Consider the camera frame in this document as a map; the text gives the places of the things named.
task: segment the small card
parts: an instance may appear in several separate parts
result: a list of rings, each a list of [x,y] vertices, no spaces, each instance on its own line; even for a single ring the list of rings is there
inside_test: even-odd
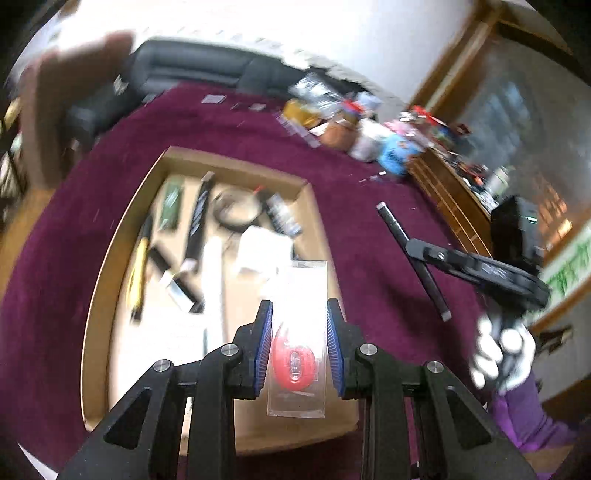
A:
[[[225,99],[225,95],[206,95],[201,103],[222,103]]]
[[[264,103],[253,103],[248,109],[251,112],[262,112],[266,107],[267,106]]]

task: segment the white paper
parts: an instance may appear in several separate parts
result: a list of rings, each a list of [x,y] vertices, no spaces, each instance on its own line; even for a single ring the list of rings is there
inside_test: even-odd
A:
[[[152,307],[140,322],[130,322],[124,332],[116,367],[116,388],[121,398],[154,362],[170,360],[183,365],[203,358],[205,317],[176,308]]]
[[[245,268],[259,272],[264,278],[272,278],[277,275],[278,269],[291,266],[293,244],[287,235],[250,226],[240,238],[236,269],[240,271]]]
[[[223,305],[222,240],[211,237],[203,247],[201,285],[207,318],[207,352],[213,352],[225,342],[226,322]]]

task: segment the black couch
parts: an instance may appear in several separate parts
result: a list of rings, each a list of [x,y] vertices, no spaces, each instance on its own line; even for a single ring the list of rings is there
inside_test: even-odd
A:
[[[178,40],[148,40],[129,56],[121,73],[121,79],[128,84],[125,91],[117,95],[112,84],[104,85],[91,97],[73,105],[64,119],[64,133],[88,151],[98,135],[143,101],[180,82],[209,82],[238,92],[288,100],[288,88],[309,71],[322,76],[343,95],[364,90],[357,83],[326,76],[323,69],[302,71],[251,51]]]

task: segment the metal rod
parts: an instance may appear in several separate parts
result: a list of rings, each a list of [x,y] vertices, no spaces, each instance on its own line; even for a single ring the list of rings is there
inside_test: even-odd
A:
[[[411,258],[407,255],[405,247],[408,243],[409,238],[402,226],[400,225],[400,223],[398,223],[398,221],[396,220],[396,217],[392,214],[392,212],[384,202],[378,203],[376,205],[376,210],[378,211],[380,217],[382,217],[384,223],[388,226],[388,229],[390,230],[390,233],[392,233],[394,239],[398,242],[398,245],[404,252],[404,255],[406,255],[408,261],[413,266],[418,279],[421,281],[421,284],[423,285],[423,288],[425,289],[427,295],[429,295],[429,298],[435,305],[435,308],[439,312],[439,315],[441,315],[441,319],[444,322],[450,320],[452,318],[452,314],[449,311],[449,307],[447,306],[447,303],[443,298],[443,294],[441,293],[441,290],[439,290],[439,287],[437,286],[435,279],[431,275],[431,272],[429,272],[427,266],[424,263],[419,262],[419,260]]]

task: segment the white glove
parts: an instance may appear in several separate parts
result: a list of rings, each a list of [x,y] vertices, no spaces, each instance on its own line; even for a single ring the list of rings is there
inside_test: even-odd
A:
[[[514,369],[499,386],[499,394],[504,395],[525,382],[534,361],[535,340],[523,324],[501,332],[499,343],[502,350],[491,336],[492,324],[487,315],[478,319],[477,329],[476,353],[470,361],[470,374],[476,388],[483,388],[486,380],[495,380],[499,376],[498,364],[503,360],[504,353],[516,354],[517,358]]]

